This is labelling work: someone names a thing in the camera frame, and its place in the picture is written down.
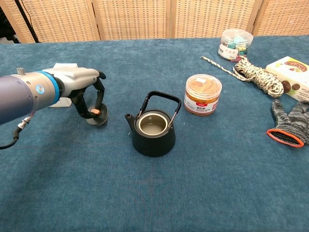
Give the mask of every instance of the blue tablecloth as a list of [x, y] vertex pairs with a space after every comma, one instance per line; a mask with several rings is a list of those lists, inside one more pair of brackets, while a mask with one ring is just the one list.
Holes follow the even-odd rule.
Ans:
[[[35, 114], [13, 147], [0, 151], [0, 231], [306, 231], [309, 146], [291, 148], [266, 135], [272, 97], [200, 59], [218, 56], [220, 39], [172, 39], [0, 45], [0, 76], [56, 62], [103, 71], [108, 123], [90, 126], [75, 108]], [[309, 37], [255, 37], [249, 61], [266, 67], [285, 56], [309, 63]], [[183, 99], [188, 77], [220, 79], [217, 110], [175, 118], [176, 144], [160, 158], [134, 150], [124, 114], [146, 94]], [[96, 91], [85, 93], [88, 105]], [[280, 97], [289, 112], [296, 103]], [[176, 104], [153, 97], [170, 115]], [[9, 143], [20, 118], [1, 125]]]

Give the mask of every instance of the rope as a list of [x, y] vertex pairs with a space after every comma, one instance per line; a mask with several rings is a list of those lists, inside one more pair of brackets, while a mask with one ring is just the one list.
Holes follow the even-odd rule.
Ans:
[[207, 57], [201, 57], [203, 60], [208, 61], [210, 64], [217, 66], [224, 72], [236, 77], [241, 81], [253, 81], [261, 88], [265, 93], [273, 98], [280, 97], [283, 94], [283, 85], [275, 74], [267, 72], [265, 69], [259, 68], [251, 64], [246, 57], [240, 56], [242, 59], [233, 67], [234, 73], [223, 68], [220, 64], [208, 59]]

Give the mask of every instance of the clear plastic container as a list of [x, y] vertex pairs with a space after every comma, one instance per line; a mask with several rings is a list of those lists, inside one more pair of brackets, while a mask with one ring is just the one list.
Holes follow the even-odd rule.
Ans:
[[221, 82], [213, 76], [190, 76], [185, 86], [184, 106], [194, 115], [210, 115], [216, 110], [221, 90]]
[[247, 56], [253, 35], [242, 29], [227, 29], [222, 33], [218, 53], [230, 61], [239, 61], [239, 56]]

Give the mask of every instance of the cable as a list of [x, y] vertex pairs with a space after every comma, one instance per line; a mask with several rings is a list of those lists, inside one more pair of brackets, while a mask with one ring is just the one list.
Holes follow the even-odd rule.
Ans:
[[[27, 25], [27, 27], [28, 27], [31, 35], [32, 35], [32, 37], [33, 37], [33, 39], [34, 39], [34, 42], [40, 43], [40, 41], [38, 39], [38, 36], [37, 36], [37, 34], [35, 33], [35, 31], [33, 29], [32, 22], [31, 23], [29, 22], [26, 14], [25, 14], [25, 11], [24, 11], [23, 7], [21, 6], [19, 0], [15, 0], [15, 3], [16, 3], [16, 5], [17, 5], [17, 7], [18, 7], [18, 9], [19, 9], [19, 11], [20, 11], [20, 13], [21, 13], [21, 15], [22, 15], [22, 17], [23, 17], [23, 19], [24, 19], [24, 21], [25, 21], [25, 23], [26, 23], [26, 25]], [[30, 21], [31, 21], [31, 17], [30, 17], [29, 12], [27, 11], [27, 9], [26, 9], [26, 12], [28, 13]]]
[[283, 94], [283, 85], [275, 74], [254, 66], [246, 57], [240, 57], [241, 60], [233, 67], [234, 73], [226, 70], [220, 64], [217, 64], [207, 57], [201, 57], [201, 59], [208, 61], [210, 64], [217, 66], [219, 69], [222, 69], [224, 72], [227, 72], [241, 81], [253, 81], [259, 88], [273, 98], [280, 97]]
[[23, 130], [23, 128], [25, 128], [25, 126], [27, 124], [29, 124], [29, 122], [30, 122], [31, 118], [33, 117], [33, 115], [34, 115], [34, 112], [31, 113], [30, 116], [24, 118], [22, 120], [22, 122], [18, 124], [17, 129], [13, 133], [13, 141], [10, 144], [8, 144], [8, 145], [0, 146], [0, 150], [7, 149], [7, 148], [13, 146], [17, 142], [17, 140], [19, 139], [19, 133]]

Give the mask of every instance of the gray knit glove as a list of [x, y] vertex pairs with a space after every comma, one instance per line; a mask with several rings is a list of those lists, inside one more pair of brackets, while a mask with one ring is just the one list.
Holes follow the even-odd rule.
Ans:
[[299, 101], [287, 115], [282, 104], [276, 99], [272, 104], [276, 127], [267, 134], [274, 140], [293, 147], [309, 143], [309, 101]]

